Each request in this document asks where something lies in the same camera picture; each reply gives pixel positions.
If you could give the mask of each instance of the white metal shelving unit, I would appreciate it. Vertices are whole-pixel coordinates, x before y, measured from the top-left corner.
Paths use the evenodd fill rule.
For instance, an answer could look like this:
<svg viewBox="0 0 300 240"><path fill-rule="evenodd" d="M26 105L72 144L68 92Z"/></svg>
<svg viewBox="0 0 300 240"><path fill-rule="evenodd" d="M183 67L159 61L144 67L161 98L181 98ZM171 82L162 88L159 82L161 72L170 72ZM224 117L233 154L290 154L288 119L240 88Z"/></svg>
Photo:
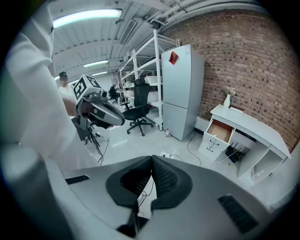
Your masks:
<svg viewBox="0 0 300 240"><path fill-rule="evenodd" d="M150 110L147 114L147 118L153 122L157 122L159 130L163 130L163 100L161 91L161 59L160 54L178 47L179 40L173 40L168 37L159 35L157 30L153 31L153 36L138 50L133 49L131 51L132 57L120 68L120 76L122 81L122 87L124 95L129 99L134 99L132 94L127 93L126 89L134 88L134 83L125 82L126 79L138 79L140 75L148 72L156 71L157 83L150 83L150 86L157 86L158 101L149 102L148 104L155 108Z"/></svg>

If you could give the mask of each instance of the white refrigerator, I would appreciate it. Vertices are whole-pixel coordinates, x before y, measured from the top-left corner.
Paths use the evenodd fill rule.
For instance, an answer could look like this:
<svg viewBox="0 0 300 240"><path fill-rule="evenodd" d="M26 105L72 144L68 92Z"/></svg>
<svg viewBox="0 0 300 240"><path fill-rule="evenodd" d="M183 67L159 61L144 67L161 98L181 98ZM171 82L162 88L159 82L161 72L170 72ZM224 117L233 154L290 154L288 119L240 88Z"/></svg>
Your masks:
<svg viewBox="0 0 300 240"><path fill-rule="evenodd" d="M175 52L178 59L173 65L169 58ZM179 140L195 127L199 113L204 81L204 59L185 45L161 54L163 72L164 130Z"/></svg>

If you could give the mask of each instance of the brick wall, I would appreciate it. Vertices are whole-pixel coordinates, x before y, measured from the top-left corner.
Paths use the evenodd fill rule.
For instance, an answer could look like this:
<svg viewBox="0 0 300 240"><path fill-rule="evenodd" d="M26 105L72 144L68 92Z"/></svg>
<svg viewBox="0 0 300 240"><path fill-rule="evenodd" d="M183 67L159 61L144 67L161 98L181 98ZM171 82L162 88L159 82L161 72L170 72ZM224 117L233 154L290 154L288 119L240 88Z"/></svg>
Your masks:
<svg viewBox="0 0 300 240"><path fill-rule="evenodd" d="M276 129L291 151L300 139L300 65L296 53L270 16L226 10L196 16L162 33L191 44L205 59L199 109L203 117L225 100Z"/></svg>

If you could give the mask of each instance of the freezer door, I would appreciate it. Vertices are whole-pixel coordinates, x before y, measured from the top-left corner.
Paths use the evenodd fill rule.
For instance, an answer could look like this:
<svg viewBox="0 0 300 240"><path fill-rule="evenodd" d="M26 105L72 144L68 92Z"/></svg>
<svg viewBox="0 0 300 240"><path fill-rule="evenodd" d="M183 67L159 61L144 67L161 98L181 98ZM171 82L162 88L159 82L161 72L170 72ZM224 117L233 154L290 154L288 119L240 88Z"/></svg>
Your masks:
<svg viewBox="0 0 300 240"><path fill-rule="evenodd" d="M173 51L178 55L174 65L169 62ZM161 54L161 58L164 103L188 108L191 81L191 46L185 45L174 48Z"/></svg>
<svg viewBox="0 0 300 240"><path fill-rule="evenodd" d="M183 139L184 129L186 127L188 110L164 103L164 130L169 129L169 133L179 140Z"/></svg>

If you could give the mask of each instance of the vase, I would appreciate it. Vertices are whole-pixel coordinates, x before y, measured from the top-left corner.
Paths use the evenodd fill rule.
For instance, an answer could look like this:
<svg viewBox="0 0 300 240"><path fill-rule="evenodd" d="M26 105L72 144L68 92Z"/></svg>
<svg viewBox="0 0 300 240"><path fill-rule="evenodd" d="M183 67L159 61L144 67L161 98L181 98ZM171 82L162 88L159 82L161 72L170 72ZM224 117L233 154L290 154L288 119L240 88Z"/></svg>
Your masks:
<svg viewBox="0 0 300 240"><path fill-rule="evenodd" d="M223 103L224 107L229 107L230 106L230 94L227 94L227 97Z"/></svg>

